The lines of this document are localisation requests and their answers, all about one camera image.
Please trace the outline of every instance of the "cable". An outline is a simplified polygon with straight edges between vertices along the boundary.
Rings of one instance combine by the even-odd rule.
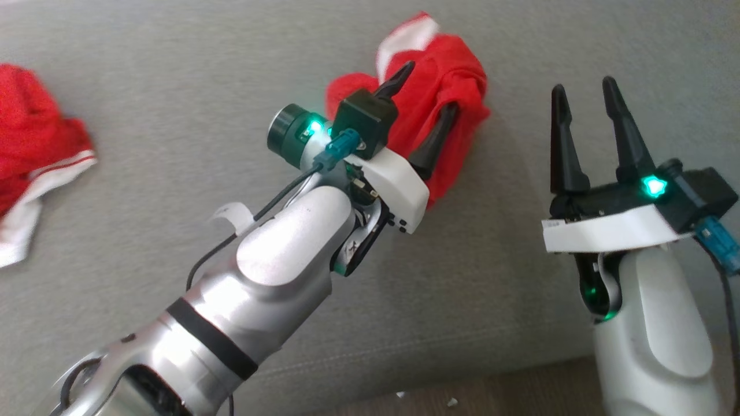
[[[260,210],[257,214],[255,214],[255,222],[259,221],[264,217],[272,208],[275,208],[275,205],[278,205],[278,202],[280,202],[283,198],[286,197],[292,191],[295,187],[300,185],[303,181],[309,178],[309,176],[313,175],[316,172],[319,172],[323,169],[323,164],[315,163],[314,166],[307,170],[304,173],[301,173],[300,176],[298,176],[296,179],[293,180],[290,184],[288,184],[287,187],[284,187],[283,190],[281,190],[263,209]]]
[[[185,290],[188,291],[192,287],[192,281],[195,279],[195,273],[198,272],[198,269],[203,266],[203,263],[207,262],[208,259],[213,257],[214,254],[217,252],[220,252],[225,246],[228,246],[231,244],[232,241],[236,240],[237,235],[236,232],[234,234],[231,234],[229,237],[226,237],[226,240],[221,241],[216,247],[213,247],[211,251],[206,253],[203,257],[201,257],[200,260],[196,261],[195,264],[193,264],[192,268],[190,269],[190,273],[187,275],[187,282],[185,283]]]
[[[732,415],[740,416],[740,338],[738,337],[733,291],[730,287],[730,278],[740,274],[740,246],[722,226],[719,219],[711,216],[702,218],[696,224],[694,239],[712,259],[722,283],[735,378],[735,403]]]
[[[281,190],[270,202],[265,205],[263,209],[260,210],[253,218],[255,222],[259,221],[267,215],[268,212],[270,212],[271,209],[275,208],[275,205],[278,205],[278,203],[286,197],[292,191],[295,187],[300,185],[303,181],[308,179],[309,176],[313,175],[316,172],[319,172],[323,169],[323,165],[321,163],[315,163],[314,166],[300,174],[296,179],[293,180],[290,184],[288,184],[287,187],[284,187],[283,190]],[[226,240],[221,241],[217,246],[213,247],[211,251],[206,253],[203,257],[201,257],[200,260],[196,261],[195,264],[193,264],[192,268],[190,269],[190,273],[187,275],[187,282],[185,282],[185,290],[188,291],[192,287],[192,283],[195,279],[195,273],[198,272],[198,269],[203,266],[204,263],[206,263],[211,257],[213,257],[217,252],[220,252],[224,247],[231,244],[234,240],[236,240],[237,235],[236,233],[231,234],[229,237],[226,237]],[[234,416],[234,395],[229,395],[229,416]]]
[[[61,405],[62,411],[67,410],[70,407],[72,386],[75,384],[77,377],[79,377],[80,373],[84,370],[96,365],[97,363],[100,363],[100,358],[92,358],[90,360],[82,361],[80,364],[77,364],[77,366],[70,372],[70,375],[67,376],[67,379],[64,380],[59,393],[59,404]]]
[[[733,416],[740,415],[740,339],[738,339],[737,317],[733,302],[733,290],[730,287],[730,279],[727,273],[719,273],[719,280],[724,290],[724,308],[727,313],[727,326],[730,331],[730,350],[733,356],[733,372],[735,373],[735,404],[733,405]]]

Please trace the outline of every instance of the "blue connector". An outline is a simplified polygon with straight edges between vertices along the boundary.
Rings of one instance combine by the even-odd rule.
[[[701,219],[696,225],[696,238],[728,275],[740,272],[740,246],[717,217]]]
[[[322,172],[334,169],[342,159],[351,155],[362,143],[360,134],[354,129],[346,129],[326,145],[323,152],[314,157],[314,163],[323,167]]]

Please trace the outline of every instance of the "black cable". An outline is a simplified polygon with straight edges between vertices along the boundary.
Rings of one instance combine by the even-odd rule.
[[[319,172],[322,169],[323,169],[323,165],[322,164],[314,164],[314,166],[310,170],[302,173],[300,176],[298,176],[296,179],[294,179],[293,182],[291,182],[290,184],[288,184],[287,187],[284,187],[283,190],[281,190],[272,199],[272,201],[270,201],[267,205],[265,205],[265,207],[262,210],[260,210],[260,212],[258,212],[255,215],[255,222],[256,221],[259,221],[260,219],[262,219],[262,217],[265,216],[268,212],[270,212],[270,210],[272,208],[274,208],[275,205],[278,205],[278,202],[280,202],[280,200],[282,200],[283,198],[285,198],[286,195],[288,195],[290,193],[290,191],[293,190],[293,188],[297,187],[303,181],[305,181],[306,179],[308,179],[309,176],[313,175],[316,172]]]
[[[727,315],[727,331],[730,333],[730,354],[733,361],[733,377],[735,379],[735,401],[732,416],[740,416],[740,338],[738,337],[737,316],[735,314],[735,302],[733,301],[733,290],[730,286],[730,278],[733,276],[725,272],[722,264],[715,258],[714,254],[698,238],[694,240],[709,255],[714,268],[719,273],[719,281],[724,293],[724,313]]]
[[[259,221],[267,215],[268,212],[270,212],[271,209],[275,208],[275,205],[278,205],[278,203],[285,198],[290,191],[292,191],[295,187],[303,183],[306,179],[309,178],[309,176],[313,175],[316,172],[319,172],[323,169],[322,164],[314,164],[314,166],[307,172],[301,173],[300,176],[298,176],[296,179],[293,180],[290,184],[288,184],[287,187],[284,187],[283,190],[281,190],[270,202],[265,205],[263,209],[260,210],[255,216],[254,220],[255,222]],[[203,257],[201,257],[200,260],[196,261],[195,264],[193,264],[192,268],[190,269],[190,273],[187,275],[187,282],[185,283],[185,290],[188,291],[192,287],[192,283],[195,279],[195,273],[198,272],[198,269],[203,266],[204,263],[206,263],[211,257],[213,257],[217,252],[220,252],[224,247],[231,244],[232,241],[236,240],[237,235],[236,233],[231,234],[229,237],[226,237],[226,240],[221,241],[216,247],[213,247],[211,251],[206,253]],[[229,416],[234,416],[234,395],[229,395]]]
[[[229,416],[234,416],[234,395],[229,395]]]
[[[735,375],[735,404],[733,405],[733,416],[740,415],[740,339],[738,339],[737,317],[733,302],[733,290],[730,287],[730,276],[720,272],[719,280],[724,290],[724,308],[727,313],[727,326],[730,331],[730,350],[733,358],[733,371]]]
[[[61,391],[59,393],[59,404],[61,405],[62,411],[67,410],[70,407],[72,386],[75,384],[77,377],[79,377],[80,373],[85,369],[88,369],[97,363],[100,363],[100,358],[91,358],[89,360],[82,361],[80,364],[77,364],[77,366],[70,372],[70,375],[67,376],[67,379],[61,385]]]
[[[198,272],[198,269],[203,266],[203,263],[207,262],[208,259],[213,257],[214,254],[217,252],[220,252],[225,246],[228,246],[231,244],[232,241],[236,240],[236,232],[234,234],[231,234],[229,237],[226,237],[226,240],[221,241],[216,247],[213,247],[211,251],[206,253],[203,257],[201,257],[200,260],[196,261],[195,264],[193,264],[192,268],[190,269],[190,273],[187,275],[187,282],[185,283],[185,290],[190,290],[192,287],[192,281],[195,279],[195,273]]]

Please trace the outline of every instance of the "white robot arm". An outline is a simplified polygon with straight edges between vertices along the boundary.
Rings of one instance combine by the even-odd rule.
[[[551,131],[556,197],[543,236],[548,251],[576,259],[582,299],[594,319],[605,408],[610,416],[728,415],[711,375],[707,330],[666,244],[694,237],[726,282],[740,272],[740,247],[717,218],[738,196],[712,168],[685,172],[676,159],[656,168],[614,79],[604,78],[603,89],[616,133],[617,182],[591,188],[571,137],[565,90],[556,86]],[[735,362],[737,353],[733,348]]]

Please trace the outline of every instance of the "lens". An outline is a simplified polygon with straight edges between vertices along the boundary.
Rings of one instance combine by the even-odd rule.
[[[326,119],[305,108],[290,104],[272,119],[267,133],[267,148],[300,169],[300,157],[309,139],[321,132]]]

